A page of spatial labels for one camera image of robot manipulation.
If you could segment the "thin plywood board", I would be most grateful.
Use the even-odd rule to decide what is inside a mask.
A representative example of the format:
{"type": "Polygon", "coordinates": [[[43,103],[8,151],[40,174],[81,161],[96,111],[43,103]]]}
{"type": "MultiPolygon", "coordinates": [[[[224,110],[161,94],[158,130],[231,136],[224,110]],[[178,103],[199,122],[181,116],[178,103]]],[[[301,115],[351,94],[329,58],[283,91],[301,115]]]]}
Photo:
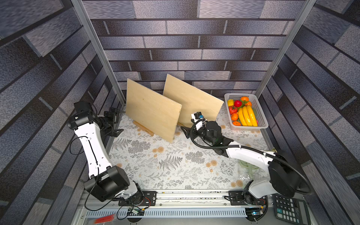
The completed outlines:
{"type": "Polygon", "coordinates": [[[163,95],[182,105],[178,122],[191,127],[191,115],[201,112],[205,119],[215,121],[224,101],[168,74],[163,95]]]}
{"type": "Polygon", "coordinates": [[[169,143],[181,109],[181,104],[127,79],[126,115],[169,143]]]}

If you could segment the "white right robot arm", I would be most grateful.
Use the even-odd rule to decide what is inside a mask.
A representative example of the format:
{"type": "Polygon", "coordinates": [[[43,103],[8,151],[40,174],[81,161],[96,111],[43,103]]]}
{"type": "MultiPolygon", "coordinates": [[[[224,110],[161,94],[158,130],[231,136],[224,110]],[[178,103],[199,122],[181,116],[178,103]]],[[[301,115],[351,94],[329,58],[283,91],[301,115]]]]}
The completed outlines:
{"type": "Polygon", "coordinates": [[[309,180],[298,165],[278,153],[240,143],[239,136],[218,126],[212,146],[210,129],[177,126],[170,141],[149,135],[133,121],[114,139],[110,160],[143,190],[245,190],[247,199],[279,193],[311,195],[309,180]]]}

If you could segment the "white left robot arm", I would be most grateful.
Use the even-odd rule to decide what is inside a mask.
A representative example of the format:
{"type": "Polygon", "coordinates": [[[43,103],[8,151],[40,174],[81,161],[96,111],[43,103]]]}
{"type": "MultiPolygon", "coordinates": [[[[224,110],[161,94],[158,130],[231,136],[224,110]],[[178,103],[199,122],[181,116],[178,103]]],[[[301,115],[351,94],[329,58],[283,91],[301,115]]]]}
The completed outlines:
{"type": "Polygon", "coordinates": [[[76,113],[67,125],[81,142],[88,162],[89,180],[84,188],[101,202],[112,200],[128,205],[142,204],[143,191],[122,168],[110,161],[103,143],[104,137],[118,137],[123,132],[123,129],[116,129],[119,110],[110,108],[103,116],[97,116],[89,102],[76,102],[74,107],[76,113]]]}

